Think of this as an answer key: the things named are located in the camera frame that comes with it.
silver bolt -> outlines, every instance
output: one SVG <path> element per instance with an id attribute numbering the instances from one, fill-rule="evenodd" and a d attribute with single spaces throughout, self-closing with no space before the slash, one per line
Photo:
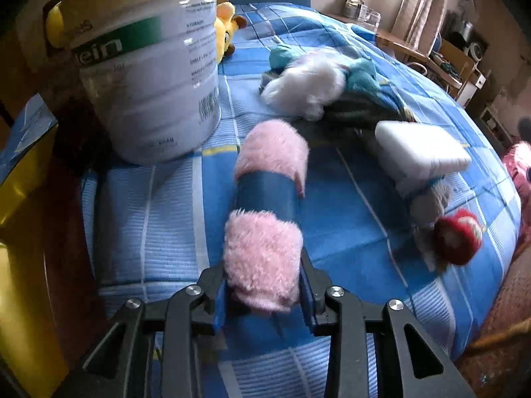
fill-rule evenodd
<path id="1" fill-rule="evenodd" d="M 339 286 L 332 286 L 328 288 L 327 292 L 330 296 L 333 296 L 334 298 L 339 298 L 344 295 L 344 288 Z"/>
<path id="2" fill-rule="evenodd" d="M 131 298 L 125 302 L 125 306 L 132 310 L 136 310 L 140 305 L 142 305 L 142 301 L 139 298 Z"/>
<path id="3" fill-rule="evenodd" d="M 404 309 L 404 303 L 399 299 L 391 299 L 388 304 L 389 308 L 394 311 L 400 311 Z"/>
<path id="4" fill-rule="evenodd" d="M 192 284 L 187 287 L 187 294 L 190 296 L 197 296 L 202 292 L 201 288 L 197 284 Z"/>

white plastic jar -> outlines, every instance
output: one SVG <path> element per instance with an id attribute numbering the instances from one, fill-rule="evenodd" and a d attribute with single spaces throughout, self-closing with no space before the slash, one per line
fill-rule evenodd
<path id="1" fill-rule="evenodd" d="M 63 0 L 60 12 L 81 81 L 120 157 L 171 160 L 214 132 L 216 0 Z"/>

plaid blanket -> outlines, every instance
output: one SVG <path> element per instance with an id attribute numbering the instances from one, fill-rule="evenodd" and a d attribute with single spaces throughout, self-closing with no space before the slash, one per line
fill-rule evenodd
<path id="1" fill-rule="evenodd" d="M 416 119 L 443 127 L 466 146 L 473 162 L 447 177 L 455 191 L 447 213 L 465 207 L 476 214 L 484 242 L 468 265 L 438 272 L 416 248 L 411 219 L 391 180 L 350 142 L 311 149 L 301 204 L 305 247 L 316 267 L 360 299 L 404 300 L 447 354 L 458 357 L 491 307 L 518 234 L 519 198 L 496 153 L 443 90 L 348 26 L 289 4 L 238 6 L 237 13 L 249 26 L 235 34 L 236 52 L 219 66 L 221 122 L 203 147 L 152 167 L 117 160 L 106 174 L 89 174 L 84 182 L 87 244 L 108 315 L 129 297 L 167 298 L 219 262 L 237 147 L 255 124 L 281 116 L 258 93 L 270 47 L 330 46 L 353 58 L 370 56 L 380 82 Z M 370 335 L 367 347 L 375 396 Z M 270 318 L 229 318 L 201 349 L 206 397 L 323 395 L 329 339 L 309 334 L 299 307 Z"/>

red ball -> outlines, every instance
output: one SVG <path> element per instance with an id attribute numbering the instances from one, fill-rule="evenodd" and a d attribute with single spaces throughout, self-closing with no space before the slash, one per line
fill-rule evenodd
<path id="1" fill-rule="evenodd" d="M 453 265 L 466 265 L 480 249 L 483 233 L 477 217 L 460 209 L 435 222 L 433 241 L 439 256 Z"/>

beige curtain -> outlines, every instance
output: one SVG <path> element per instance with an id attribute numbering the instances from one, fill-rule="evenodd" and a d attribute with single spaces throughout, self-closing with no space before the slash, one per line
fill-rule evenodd
<path id="1" fill-rule="evenodd" d="M 446 14 L 448 0 L 402 0 L 391 33 L 429 54 Z"/>

